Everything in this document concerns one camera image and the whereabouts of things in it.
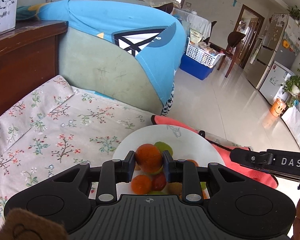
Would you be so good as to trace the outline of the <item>brown kiwi right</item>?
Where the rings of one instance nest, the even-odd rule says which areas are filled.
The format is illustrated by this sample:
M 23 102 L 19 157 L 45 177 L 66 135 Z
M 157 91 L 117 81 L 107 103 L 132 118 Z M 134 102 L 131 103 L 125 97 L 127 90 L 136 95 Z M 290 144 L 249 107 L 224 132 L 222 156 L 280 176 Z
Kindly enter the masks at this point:
M 167 190 L 169 194 L 181 195 L 182 183 L 168 183 Z

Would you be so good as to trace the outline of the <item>orange mandarin right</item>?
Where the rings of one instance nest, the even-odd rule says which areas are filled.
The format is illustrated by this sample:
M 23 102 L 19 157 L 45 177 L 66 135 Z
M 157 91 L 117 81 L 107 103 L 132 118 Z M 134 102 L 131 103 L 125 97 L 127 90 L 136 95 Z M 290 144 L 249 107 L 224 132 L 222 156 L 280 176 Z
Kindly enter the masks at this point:
M 198 167 L 199 166 L 199 164 L 195 161 L 195 160 L 192 160 L 192 159 L 187 159 L 187 161 L 190 161 L 190 162 L 192 162 L 192 163 L 194 163 L 194 165 L 196 166 L 196 167 Z

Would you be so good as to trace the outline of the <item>red cherry tomato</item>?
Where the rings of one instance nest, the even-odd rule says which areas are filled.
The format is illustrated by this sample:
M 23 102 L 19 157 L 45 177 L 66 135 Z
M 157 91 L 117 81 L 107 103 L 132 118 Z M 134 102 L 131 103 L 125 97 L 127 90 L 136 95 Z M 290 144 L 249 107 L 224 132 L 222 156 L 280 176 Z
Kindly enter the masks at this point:
M 162 191 L 166 186 L 166 178 L 163 172 L 152 178 L 152 191 Z

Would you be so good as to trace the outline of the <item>green lime on plate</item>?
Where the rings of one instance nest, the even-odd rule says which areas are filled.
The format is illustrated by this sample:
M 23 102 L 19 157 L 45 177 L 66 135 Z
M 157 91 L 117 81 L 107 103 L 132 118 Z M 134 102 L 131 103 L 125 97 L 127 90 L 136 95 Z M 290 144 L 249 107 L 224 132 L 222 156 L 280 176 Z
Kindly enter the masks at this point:
M 162 142 L 162 141 L 158 141 L 154 144 L 154 146 L 162 153 L 164 151 L 168 151 L 169 154 L 172 156 L 173 155 L 173 150 L 171 148 L 170 145 L 168 145 L 167 143 L 165 142 Z

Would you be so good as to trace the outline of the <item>orange mandarin left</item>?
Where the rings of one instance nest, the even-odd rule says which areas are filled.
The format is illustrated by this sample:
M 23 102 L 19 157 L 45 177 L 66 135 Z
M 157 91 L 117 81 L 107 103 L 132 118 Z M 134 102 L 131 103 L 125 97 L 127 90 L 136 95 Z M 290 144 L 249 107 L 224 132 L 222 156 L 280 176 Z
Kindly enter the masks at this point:
M 147 175 L 138 175 L 131 181 L 131 189 L 135 194 L 148 194 L 152 189 L 152 181 Z

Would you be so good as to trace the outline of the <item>orange mandarin under finger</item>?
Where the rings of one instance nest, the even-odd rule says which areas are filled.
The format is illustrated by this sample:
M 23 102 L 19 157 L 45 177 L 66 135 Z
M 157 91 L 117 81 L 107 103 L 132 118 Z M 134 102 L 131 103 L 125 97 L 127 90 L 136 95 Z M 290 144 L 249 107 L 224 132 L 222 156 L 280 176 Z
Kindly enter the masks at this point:
M 135 159 L 143 172 L 155 174 L 162 167 L 162 155 L 152 144 L 139 146 L 135 153 Z

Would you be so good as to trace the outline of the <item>orange smiley bucket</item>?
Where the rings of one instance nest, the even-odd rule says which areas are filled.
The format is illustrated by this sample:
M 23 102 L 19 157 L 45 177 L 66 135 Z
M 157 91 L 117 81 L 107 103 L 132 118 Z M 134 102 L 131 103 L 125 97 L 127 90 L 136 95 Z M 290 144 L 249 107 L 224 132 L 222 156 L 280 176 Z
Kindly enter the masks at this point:
M 278 116 L 281 115 L 281 113 L 285 110 L 285 108 L 286 108 L 286 103 L 282 101 L 280 98 L 276 98 L 276 100 L 274 101 L 270 109 L 270 113 L 277 118 Z

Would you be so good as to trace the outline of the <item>floral tablecloth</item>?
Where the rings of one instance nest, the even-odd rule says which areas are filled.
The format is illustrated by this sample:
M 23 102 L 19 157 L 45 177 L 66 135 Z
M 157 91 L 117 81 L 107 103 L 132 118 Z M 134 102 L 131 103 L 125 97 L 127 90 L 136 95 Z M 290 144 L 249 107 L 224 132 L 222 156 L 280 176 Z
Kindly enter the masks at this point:
M 62 76 L 23 97 L 0 117 L 0 227 L 11 196 L 76 164 L 100 166 L 151 117 Z

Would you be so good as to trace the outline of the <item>small white fridge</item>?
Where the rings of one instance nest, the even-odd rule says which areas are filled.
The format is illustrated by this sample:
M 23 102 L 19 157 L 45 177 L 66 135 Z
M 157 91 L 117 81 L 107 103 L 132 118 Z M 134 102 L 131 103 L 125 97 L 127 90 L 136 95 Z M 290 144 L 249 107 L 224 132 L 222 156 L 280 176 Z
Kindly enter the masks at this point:
M 286 81 L 293 75 L 294 73 L 291 70 L 275 61 L 259 89 L 260 93 L 271 105 L 273 105 L 277 98 L 286 102 L 288 92 L 284 92 L 283 88 Z

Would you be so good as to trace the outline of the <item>green potted plant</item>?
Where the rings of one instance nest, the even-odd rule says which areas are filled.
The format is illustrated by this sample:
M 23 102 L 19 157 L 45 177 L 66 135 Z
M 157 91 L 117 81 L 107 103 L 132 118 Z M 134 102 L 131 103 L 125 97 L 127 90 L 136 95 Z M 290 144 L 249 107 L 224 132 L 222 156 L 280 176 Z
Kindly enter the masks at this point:
M 300 102 L 300 68 L 297 74 L 291 76 L 284 84 L 283 91 L 288 93 L 287 106 L 292 107 L 296 101 Z

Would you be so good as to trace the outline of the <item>blue plastic storage bin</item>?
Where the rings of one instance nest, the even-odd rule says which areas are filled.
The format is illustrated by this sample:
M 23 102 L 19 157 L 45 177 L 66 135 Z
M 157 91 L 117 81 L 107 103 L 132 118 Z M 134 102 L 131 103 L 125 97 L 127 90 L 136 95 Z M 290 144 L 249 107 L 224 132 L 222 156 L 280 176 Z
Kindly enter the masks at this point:
M 180 69 L 200 80 L 206 79 L 213 71 L 213 68 L 203 65 L 185 54 L 181 58 Z

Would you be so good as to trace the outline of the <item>brown plush glove cuff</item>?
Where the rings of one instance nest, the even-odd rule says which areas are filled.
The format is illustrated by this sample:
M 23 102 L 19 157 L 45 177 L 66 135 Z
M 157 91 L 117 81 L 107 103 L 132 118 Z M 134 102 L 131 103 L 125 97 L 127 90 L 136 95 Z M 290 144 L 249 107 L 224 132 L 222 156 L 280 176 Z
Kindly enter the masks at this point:
M 27 210 L 11 209 L 3 226 L 0 239 L 69 239 L 64 226 Z

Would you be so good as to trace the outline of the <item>silver refrigerator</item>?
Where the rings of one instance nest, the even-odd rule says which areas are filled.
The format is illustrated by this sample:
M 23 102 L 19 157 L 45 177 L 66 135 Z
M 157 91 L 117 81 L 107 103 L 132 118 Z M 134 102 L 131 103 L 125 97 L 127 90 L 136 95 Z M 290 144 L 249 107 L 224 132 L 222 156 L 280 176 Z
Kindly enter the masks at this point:
M 290 14 L 272 14 L 261 43 L 246 64 L 247 80 L 259 89 L 274 62 L 290 69 L 299 53 L 300 24 L 298 21 Z

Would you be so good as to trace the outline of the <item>blue printed blanket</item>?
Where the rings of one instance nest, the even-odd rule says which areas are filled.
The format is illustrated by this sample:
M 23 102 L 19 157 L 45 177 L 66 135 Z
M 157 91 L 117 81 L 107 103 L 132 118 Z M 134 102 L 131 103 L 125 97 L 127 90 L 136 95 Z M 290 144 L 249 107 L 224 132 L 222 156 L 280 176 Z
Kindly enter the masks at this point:
M 97 0 L 62 0 L 23 6 L 17 20 L 66 21 L 83 33 L 102 37 L 132 55 L 165 107 L 171 107 L 174 76 L 186 34 L 172 15 L 144 5 Z

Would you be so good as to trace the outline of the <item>dark wooden chair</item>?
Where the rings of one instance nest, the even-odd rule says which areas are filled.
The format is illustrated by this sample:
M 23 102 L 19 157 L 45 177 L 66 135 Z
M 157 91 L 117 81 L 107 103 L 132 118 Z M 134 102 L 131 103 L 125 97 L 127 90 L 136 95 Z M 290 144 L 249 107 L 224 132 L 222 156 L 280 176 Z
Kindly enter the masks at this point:
M 226 57 L 231 59 L 229 68 L 226 72 L 225 77 L 228 77 L 233 69 L 236 62 L 237 56 L 240 51 L 241 42 L 245 38 L 245 34 L 239 31 L 233 31 L 228 35 L 228 45 L 226 48 L 219 47 L 218 50 L 223 53 Z

